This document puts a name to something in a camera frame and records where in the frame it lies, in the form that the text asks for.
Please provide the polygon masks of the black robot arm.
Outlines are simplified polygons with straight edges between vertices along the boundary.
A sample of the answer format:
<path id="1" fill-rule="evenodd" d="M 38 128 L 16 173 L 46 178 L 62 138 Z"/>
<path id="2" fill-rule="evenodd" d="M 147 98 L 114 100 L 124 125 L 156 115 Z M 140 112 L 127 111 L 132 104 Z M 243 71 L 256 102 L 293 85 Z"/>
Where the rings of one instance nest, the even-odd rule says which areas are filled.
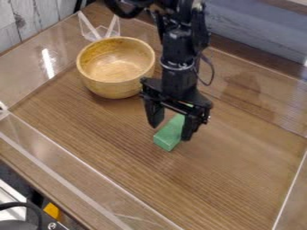
<path id="1" fill-rule="evenodd" d="M 184 115 L 182 140 L 188 141 L 199 127 L 208 122 L 211 100 L 199 92 L 200 63 L 208 47 L 206 0 L 104 0 L 114 14 L 124 19 L 138 17 L 152 5 L 162 44 L 162 78 L 140 79 L 142 97 L 148 124 L 156 127 L 167 109 Z"/>

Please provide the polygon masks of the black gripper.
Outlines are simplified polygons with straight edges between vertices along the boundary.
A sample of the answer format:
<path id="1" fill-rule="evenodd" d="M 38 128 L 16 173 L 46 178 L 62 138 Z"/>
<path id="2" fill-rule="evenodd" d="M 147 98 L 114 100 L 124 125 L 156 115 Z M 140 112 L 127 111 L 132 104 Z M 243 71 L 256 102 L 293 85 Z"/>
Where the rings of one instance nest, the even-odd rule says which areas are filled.
<path id="1" fill-rule="evenodd" d="M 142 98 L 148 124 L 156 128 L 164 110 L 184 115 L 182 141 L 190 141 L 202 124 L 207 124 L 212 102 L 198 90 L 199 65 L 184 69 L 163 68 L 162 78 L 142 77 Z"/>

